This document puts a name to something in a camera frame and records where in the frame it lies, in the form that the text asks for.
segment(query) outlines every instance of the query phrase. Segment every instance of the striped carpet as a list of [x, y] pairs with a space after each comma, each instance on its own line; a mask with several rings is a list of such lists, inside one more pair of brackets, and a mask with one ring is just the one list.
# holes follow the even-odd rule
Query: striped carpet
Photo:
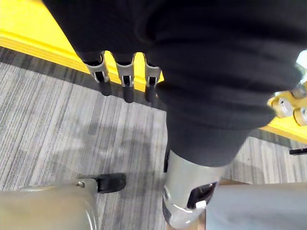
[[[165, 111], [146, 106], [142, 93], [132, 104], [104, 97], [89, 75], [35, 57], [1, 48], [0, 60], [0, 190], [123, 172], [124, 190], [98, 196], [101, 229], [164, 229]], [[225, 178], [306, 182], [307, 155], [288, 152], [302, 147], [255, 130]]]

